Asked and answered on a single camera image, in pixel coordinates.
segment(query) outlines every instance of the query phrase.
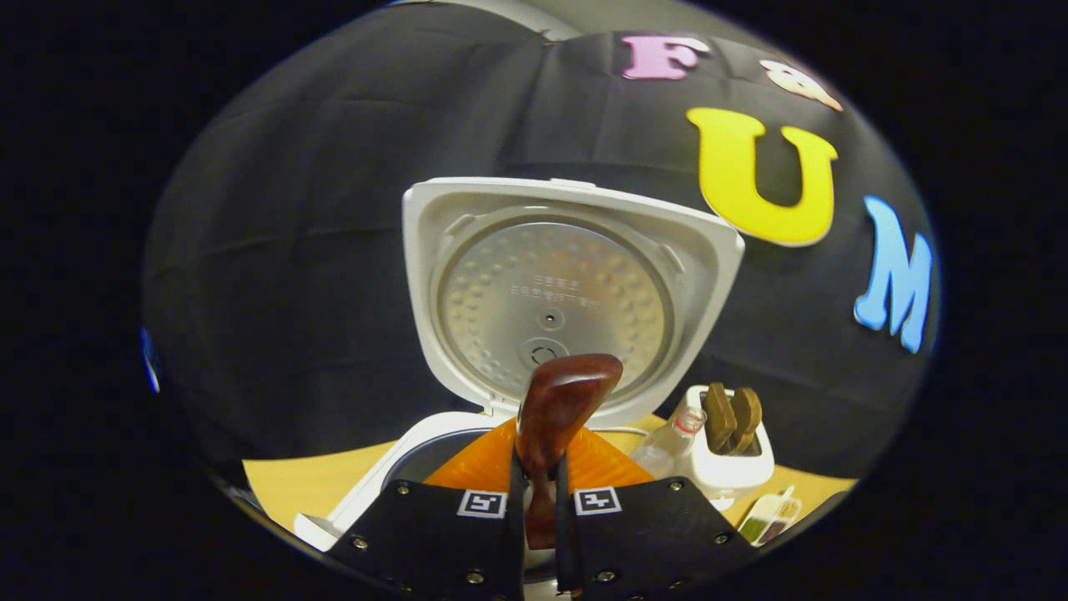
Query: table surface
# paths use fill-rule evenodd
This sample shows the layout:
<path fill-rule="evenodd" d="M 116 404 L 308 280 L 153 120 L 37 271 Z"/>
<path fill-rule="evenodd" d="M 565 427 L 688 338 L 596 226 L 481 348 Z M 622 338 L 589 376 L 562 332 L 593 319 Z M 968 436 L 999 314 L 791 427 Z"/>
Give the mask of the table surface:
<path fill-rule="evenodd" d="M 648 415 L 630 427 L 651 432 L 664 424 L 656 415 Z M 642 436 L 634 433 L 598 434 L 625 454 L 629 454 L 642 441 Z M 246 460 L 245 472 L 252 492 L 260 500 L 267 517 L 293 533 L 297 513 L 326 518 L 393 444 L 394 442 L 389 442 L 300 459 Z M 735 501 L 722 513 L 738 527 L 757 499 L 769 493 L 781 493 L 792 486 L 791 496 L 802 503 L 801 513 L 797 518 L 800 521 L 831 495 L 848 491 L 855 484 L 855 479 L 832 478 L 776 464 L 771 479 Z"/>

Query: wooden handle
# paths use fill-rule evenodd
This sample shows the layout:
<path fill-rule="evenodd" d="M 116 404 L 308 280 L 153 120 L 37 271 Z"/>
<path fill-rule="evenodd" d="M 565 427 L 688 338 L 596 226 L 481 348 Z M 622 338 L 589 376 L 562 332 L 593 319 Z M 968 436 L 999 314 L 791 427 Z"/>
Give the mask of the wooden handle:
<path fill-rule="evenodd" d="M 555 491 L 550 475 L 568 443 L 622 377 L 619 360 L 604 354 L 561 358 L 534 370 L 519 408 L 516 434 L 516 453 L 534 489 L 525 513 L 530 549 L 555 547 Z"/>

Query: letter f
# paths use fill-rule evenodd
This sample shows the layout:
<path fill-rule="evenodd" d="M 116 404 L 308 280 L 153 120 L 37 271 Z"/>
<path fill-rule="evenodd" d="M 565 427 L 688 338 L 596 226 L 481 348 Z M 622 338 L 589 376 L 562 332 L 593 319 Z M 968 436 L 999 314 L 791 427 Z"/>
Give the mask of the letter f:
<path fill-rule="evenodd" d="M 671 64 L 674 59 L 682 66 L 697 64 L 698 52 L 707 52 L 708 45 L 692 37 L 663 35 L 629 35 L 622 38 L 630 44 L 633 63 L 623 72 L 627 79 L 686 79 L 685 68 Z"/>

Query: blue letter m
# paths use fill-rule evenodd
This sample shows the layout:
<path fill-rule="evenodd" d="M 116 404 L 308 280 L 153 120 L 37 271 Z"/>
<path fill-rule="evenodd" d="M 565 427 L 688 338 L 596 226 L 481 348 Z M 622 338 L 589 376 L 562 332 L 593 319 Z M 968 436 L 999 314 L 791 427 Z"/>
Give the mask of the blue letter m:
<path fill-rule="evenodd" d="M 890 335 L 897 334 L 908 312 L 909 319 L 901 330 L 901 346 L 915 353 L 923 342 L 927 318 L 927 297 L 930 291 L 931 249 L 924 236 L 916 234 L 912 242 L 912 258 L 905 248 L 905 234 L 894 209 L 874 195 L 864 196 L 864 204 L 875 221 L 875 260 L 868 289 L 857 298 L 853 317 L 871 330 L 882 330 L 886 323 L 886 291 L 891 291 Z"/>

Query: inner lid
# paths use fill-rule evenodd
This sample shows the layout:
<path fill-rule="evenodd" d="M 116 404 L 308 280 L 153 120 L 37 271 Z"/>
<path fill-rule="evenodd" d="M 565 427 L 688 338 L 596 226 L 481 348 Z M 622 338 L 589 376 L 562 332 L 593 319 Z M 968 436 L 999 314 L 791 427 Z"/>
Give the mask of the inner lid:
<path fill-rule="evenodd" d="M 653 264 L 593 223 L 512 222 L 474 236 L 445 264 L 437 322 L 469 376 L 522 399 L 555 358 L 609 353 L 623 378 L 602 407 L 640 390 L 671 344 L 672 304 Z"/>

